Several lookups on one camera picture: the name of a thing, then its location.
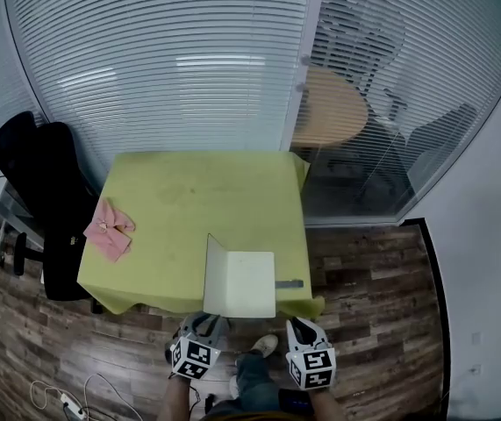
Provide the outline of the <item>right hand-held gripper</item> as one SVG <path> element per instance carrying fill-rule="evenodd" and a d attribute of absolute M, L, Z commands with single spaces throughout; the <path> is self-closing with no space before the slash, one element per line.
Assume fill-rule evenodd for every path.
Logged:
<path fill-rule="evenodd" d="M 336 375 L 335 349 L 326 340 L 326 333 L 309 319 L 292 317 L 286 322 L 289 343 L 305 348 L 286 353 L 289 374 L 301 390 L 325 389 L 333 385 Z"/>

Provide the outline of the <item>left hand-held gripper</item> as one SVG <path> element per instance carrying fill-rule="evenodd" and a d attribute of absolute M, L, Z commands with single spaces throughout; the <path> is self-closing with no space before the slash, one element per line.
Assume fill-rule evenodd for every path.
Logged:
<path fill-rule="evenodd" d="M 211 315 L 209 335 L 200 335 L 197 327 L 204 322 L 204 312 L 190 313 L 177 331 L 168 348 L 171 371 L 189 380 L 201 380 L 216 364 L 223 352 L 230 322 L 219 315 Z"/>

